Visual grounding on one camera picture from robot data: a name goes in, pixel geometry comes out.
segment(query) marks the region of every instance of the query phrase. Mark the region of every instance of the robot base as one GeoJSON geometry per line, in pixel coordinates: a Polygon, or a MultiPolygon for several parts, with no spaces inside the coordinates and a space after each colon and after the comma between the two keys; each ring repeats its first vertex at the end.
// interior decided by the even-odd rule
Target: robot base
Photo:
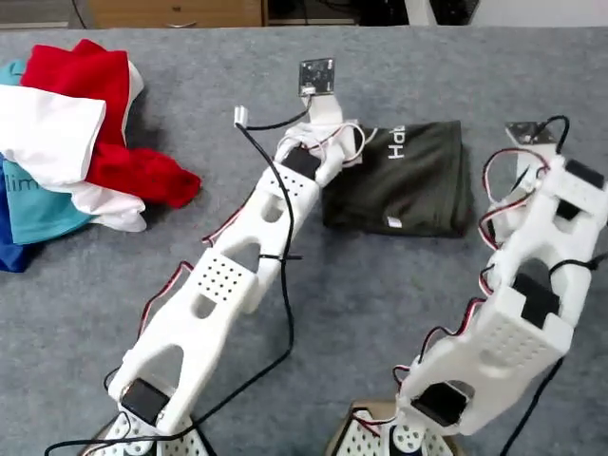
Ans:
{"type": "MultiPolygon", "coordinates": [[[[383,420],[392,416],[395,404],[391,401],[356,401],[353,402],[346,418],[330,440],[325,449],[325,456],[384,456],[380,447],[380,439],[371,432],[359,426],[352,419],[352,413],[358,410],[367,419],[383,420]]],[[[401,442],[407,442],[408,436],[397,436],[401,442]]],[[[466,456],[465,452],[451,437],[429,435],[424,443],[422,452],[410,453],[424,456],[466,456]]]]}
{"type": "MultiPolygon", "coordinates": [[[[191,424],[192,421],[189,418],[186,418],[181,422],[180,428],[187,428],[191,424]]],[[[122,437],[127,431],[128,423],[122,415],[118,415],[116,419],[104,426],[93,438],[111,439],[122,437]]],[[[132,423],[128,437],[137,437],[138,435],[141,435],[139,425],[137,423],[132,423]]],[[[130,456],[131,454],[140,454],[142,456],[209,456],[211,454],[216,454],[213,449],[210,448],[204,435],[199,434],[195,430],[192,430],[185,437],[176,439],[175,441],[158,442],[149,450],[145,449],[145,447],[149,446],[140,445],[138,443],[128,444],[128,446],[128,450],[125,444],[117,444],[109,447],[87,446],[78,453],[78,456],[130,456]]]]}

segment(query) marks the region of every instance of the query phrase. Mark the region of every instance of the white connector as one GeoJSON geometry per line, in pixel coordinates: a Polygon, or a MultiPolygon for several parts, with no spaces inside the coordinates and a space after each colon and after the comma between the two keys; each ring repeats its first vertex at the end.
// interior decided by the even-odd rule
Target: white connector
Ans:
{"type": "Polygon", "coordinates": [[[316,93],[316,88],[314,88],[312,85],[303,87],[302,92],[301,92],[301,94],[305,97],[312,97],[315,93],[316,93]]]}
{"type": "Polygon", "coordinates": [[[235,126],[243,125],[247,128],[249,122],[249,110],[245,106],[235,106],[235,126]]]}

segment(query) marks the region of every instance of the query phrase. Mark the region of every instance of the white cloth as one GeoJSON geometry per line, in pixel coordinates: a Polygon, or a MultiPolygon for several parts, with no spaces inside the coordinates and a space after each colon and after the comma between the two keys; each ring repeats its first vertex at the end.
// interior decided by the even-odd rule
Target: white cloth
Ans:
{"type": "Polygon", "coordinates": [[[0,85],[0,151],[42,185],[86,177],[105,102],[0,85]]]}
{"type": "MultiPolygon", "coordinates": [[[[123,137],[129,108],[142,90],[142,76],[129,62],[123,137]]],[[[91,223],[128,232],[145,230],[141,198],[84,181],[105,116],[104,101],[8,85],[0,85],[0,100],[15,107],[0,111],[0,151],[7,160],[19,163],[47,190],[70,193],[79,211],[97,216],[91,223]]]]}

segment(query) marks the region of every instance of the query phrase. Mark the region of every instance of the gray felt mat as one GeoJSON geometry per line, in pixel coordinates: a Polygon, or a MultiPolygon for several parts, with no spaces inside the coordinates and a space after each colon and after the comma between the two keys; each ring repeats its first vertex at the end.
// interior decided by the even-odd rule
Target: gray felt mat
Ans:
{"type": "MultiPolygon", "coordinates": [[[[233,106],[248,106],[256,124],[301,109],[300,60],[334,56],[345,115],[365,125],[461,120],[478,212],[486,206],[482,163],[508,145],[504,121],[568,114],[564,152],[608,173],[605,28],[4,33],[0,61],[25,57],[36,43],[71,47],[85,36],[128,49],[147,83],[129,123],[131,144],[175,157],[203,176],[204,189],[184,209],[149,211],[142,234],[88,227],[51,242],[26,274],[0,275],[3,455],[40,455],[57,440],[87,437],[114,411],[101,381],[133,344],[142,304],[180,259],[197,260],[199,237],[241,203],[264,167],[232,127],[233,106]]],[[[280,134],[259,138],[272,148],[280,134]]],[[[498,184],[509,172],[498,170],[498,184]]],[[[352,400],[391,397],[390,367],[410,362],[431,326],[456,325],[479,294],[477,274],[490,255],[474,231],[459,240],[337,235],[318,211],[294,252],[305,256],[289,266],[294,355],[209,420],[219,455],[320,454],[352,400]]],[[[607,277],[608,268],[595,275],[571,355],[512,454],[608,449],[607,277]]],[[[233,328],[197,412],[276,357],[285,337],[276,284],[233,328]]],[[[462,439],[468,454],[497,454],[529,397],[462,439]]]]}

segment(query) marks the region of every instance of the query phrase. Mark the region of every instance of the white robotic arm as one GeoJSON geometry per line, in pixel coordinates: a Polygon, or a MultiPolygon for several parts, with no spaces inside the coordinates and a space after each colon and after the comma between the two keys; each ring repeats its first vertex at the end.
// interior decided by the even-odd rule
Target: white robotic arm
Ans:
{"type": "MultiPolygon", "coordinates": [[[[302,63],[300,95],[309,106],[311,121],[287,131],[277,148],[274,169],[266,168],[237,218],[204,252],[183,286],[124,355],[108,393],[131,424],[137,425],[139,434],[166,436],[184,428],[184,419],[213,374],[234,321],[257,308],[275,279],[291,225],[276,172],[292,205],[293,238],[321,188],[343,166],[359,160],[365,138],[356,150],[354,130],[362,131],[356,123],[344,122],[330,79],[333,84],[332,59],[302,63]],[[233,260],[252,243],[259,244],[260,250],[256,270],[233,260]],[[183,351],[177,385],[156,378],[149,369],[173,347],[183,351]]],[[[247,110],[237,107],[235,125],[246,128],[247,118],[247,110]]],[[[144,455],[151,446],[152,442],[141,442],[123,449],[144,455]]]]}
{"type": "MultiPolygon", "coordinates": [[[[438,341],[424,359],[414,360],[397,398],[401,425],[472,434],[510,408],[532,379],[570,349],[591,280],[581,265],[591,260],[606,226],[608,184],[598,172],[556,155],[555,147],[522,142],[517,146],[533,154],[522,155],[520,194],[530,196],[494,223],[495,238],[504,242],[486,268],[489,297],[478,312],[471,309],[460,335],[438,341]],[[552,271],[551,289],[518,273],[534,258],[552,271]]],[[[497,205],[506,203],[512,198],[497,205]]]]}

